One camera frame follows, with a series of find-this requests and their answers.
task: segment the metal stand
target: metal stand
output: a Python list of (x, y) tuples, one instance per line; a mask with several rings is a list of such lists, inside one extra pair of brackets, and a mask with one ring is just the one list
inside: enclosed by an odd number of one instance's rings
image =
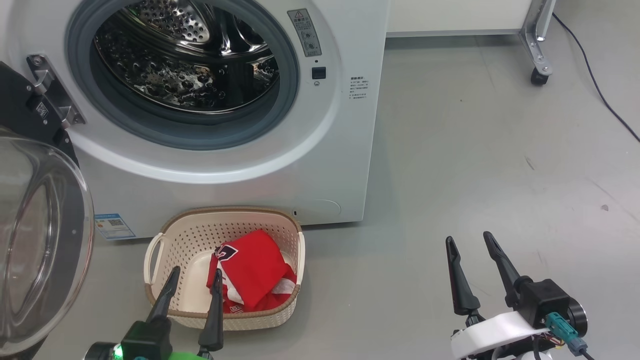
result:
[(524, 25), (520, 30), (520, 39), (524, 43), (524, 47), (527, 49), (529, 56), (533, 64), (536, 66), (531, 74), (531, 83), (534, 85), (544, 85), (549, 79), (549, 75), (553, 73), (551, 64), (547, 60), (547, 57), (542, 53), (540, 49), (539, 40), (544, 40), (543, 37), (538, 37), (538, 26), (542, 28), (545, 26), (545, 21), (541, 21), (542, 15), (550, 12), (547, 11), (547, 6), (550, 6), (552, 0), (532, 0), (529, 13), (524, 20)]

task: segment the basket rim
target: basket rim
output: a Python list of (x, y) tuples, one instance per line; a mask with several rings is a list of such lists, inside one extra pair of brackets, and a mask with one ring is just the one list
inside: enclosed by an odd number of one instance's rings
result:
[[(169, 221), (167, 221), (164, 226), (162, 226), (161, 232), (164, 234), (167, 232), (167, 230), (169, 229), (169, 227), (171, 227), (171, 225), (173, 225), (174, 223), (176, 223), (178, 220), (190, 216), (190, 215), (197, 215), (197, 214), (204, 214), (204, 213), (226, 213), (226, 212), (231, 212), (231, 211), (243, 211), (243, 212), (254, 212), (254, 213), (269, 213), (269, 214), (276, 214), (276, 215), (280, 215), (282, 217), (285, 217), (286, 219), (288, 219), (289, 221), (291, 221), (291, 223), (293, 225), (295, 225), (296, 229), (298, 230), (298, 233), (302, 233), (302, 227), (300, 226), (300, 224), (293, 219), (293, 217), (291, 217), (289, 214), (284, 213), (283, 211), (279, 211), (276, 209), (271, 209), (271, 208), (256, 208), (256, 207), (252, 207), (252, 206), (217, 206), (217, 207), (209, 207), (209, 208), (196, 208), (196, 209), (191, 209), (191, 210), (187, 210), (184, 211), (182, 213), (179, 213), (178, 215), (175, 215), (174, 217), (172, 217), (171, 219), (169, 219)], [(298, 276), (299, 279), (301, 279), (302, 274), (296, 274)], [(271, 309), (271, 310), (265, 310), (265, 311), (254, 311), (251, 313), (238, 313), (238, 314), (224, 314), (223, 315), (223, 319), (224, 320), (239, 320), (239, 319), (250, 319), (250, 318), (262, 318), (262, 317), (266, 317), (266, 316), (272, 316), (272, 315), (276, 315), (280, 312), (282, 312), (284, 309), (286, 309), (287, 307), (289, 307), (294, 300), (296, 300), (296, 297), (298, 296), (298, 293), (300, 292), (300, 284), (296, 284), (293, 292), (291, 293), (291, 295), (289, 296), (289, 298), (287, 299), (287, 301), (285, 301), (282, 305), (276, 307), (275, 309)], [(153, 292), (151, 291), (151, 284), (147, 284), (145, 283), (145, 293), (147, 295), (147, 300), (149, 300), (149, 303), (151, 303), (151, 305), (153, 306), (156, 303), (156, 298), (154, 297)], [(179, 311), (179, 310), (171, 310), (169, 309), (169, 312), (167, 313), (168, 316), (174, 316), (174, 317), (182, 317), (182, 318), (199, 318), (199, 319), (206, 319), (208, 314), (207, 313), (190, 313), (187, 311)]]

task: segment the washing machine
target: washing machine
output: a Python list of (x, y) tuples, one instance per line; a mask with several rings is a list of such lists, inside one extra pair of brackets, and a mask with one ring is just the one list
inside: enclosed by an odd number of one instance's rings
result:
[(26, 106), (30, 131), (73, 151), (106, 239), (151, 237), (209, 206), (363, 219), (389, 0), (4, 9), (2, 71), (31, 84), (5, 81), (28, 96), (3, 107)]

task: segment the floor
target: floor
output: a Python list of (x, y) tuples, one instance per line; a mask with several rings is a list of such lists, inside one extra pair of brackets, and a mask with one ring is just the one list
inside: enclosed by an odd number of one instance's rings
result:
[[(640, 131), (640, 3), (564, 0), (604, 94)], [(640, 143), (603, 106), (554, 21), (555, 73), (529, 84), (515, 37), (390, 40), (365, 220), (306, 230), (307, 268), (285, 325), (227, 333), (218, 359), (450, 359), (454, 315), (444, 239), (455, 237), (481, 314), (507, 311), (482, 232), (521, 274), (553, 278), (585, 307), (589, 352), (637, 358)], [(37, 359), (79, 359), (119, 341), (149, 306), (146, 243), (99, 239), (76, 304)], [(179, 324), (174, 350), (196, 351)], [(554, 359), (572, 359), (567, 349)]]

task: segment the screw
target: screw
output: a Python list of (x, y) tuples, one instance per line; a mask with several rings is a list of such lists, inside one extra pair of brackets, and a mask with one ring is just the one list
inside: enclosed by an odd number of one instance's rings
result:
[(31, 61), (33, 61), (33, 65), (36, 65), (36, 66), (41, 66), (44, 63), (44, 59), (40, 55), (36, 55), (32, 57)]

